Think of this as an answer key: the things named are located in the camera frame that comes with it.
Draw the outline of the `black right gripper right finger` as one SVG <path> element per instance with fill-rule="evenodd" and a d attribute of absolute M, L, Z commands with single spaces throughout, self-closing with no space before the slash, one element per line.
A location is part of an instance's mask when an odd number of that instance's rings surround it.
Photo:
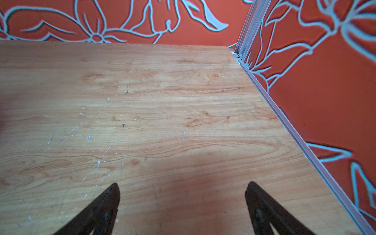
<path fill-rule="evenodd" d="M 256 182 L 245 191 L 253 230 L 256 235 L 313 235 L 314 232 L 297 220 Z"/>

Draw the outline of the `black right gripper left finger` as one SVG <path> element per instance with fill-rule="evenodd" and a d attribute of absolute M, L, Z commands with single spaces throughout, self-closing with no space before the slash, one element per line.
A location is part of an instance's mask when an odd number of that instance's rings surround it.
<path fill-rule="evenodd" d="M 120 190 L 118 184 L 113 183 L 55 234 L 110 235 L 116 221 L 119 202 Z"/>

